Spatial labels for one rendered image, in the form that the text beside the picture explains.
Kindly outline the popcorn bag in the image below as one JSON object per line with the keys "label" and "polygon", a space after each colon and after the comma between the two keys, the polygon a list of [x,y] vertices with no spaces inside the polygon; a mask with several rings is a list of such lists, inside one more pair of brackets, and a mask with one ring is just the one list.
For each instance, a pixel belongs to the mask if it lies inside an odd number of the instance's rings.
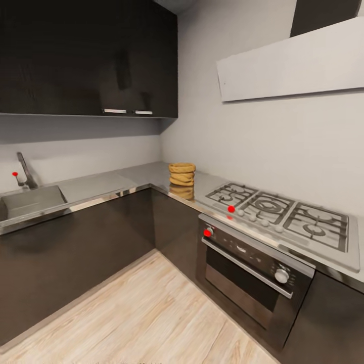
{"label": "popcorn bag", "polygon": [[193,163],[170,163],[168,166],[170,172],[170,182],[179,186],[194,185],[194,172],[196,166]]}

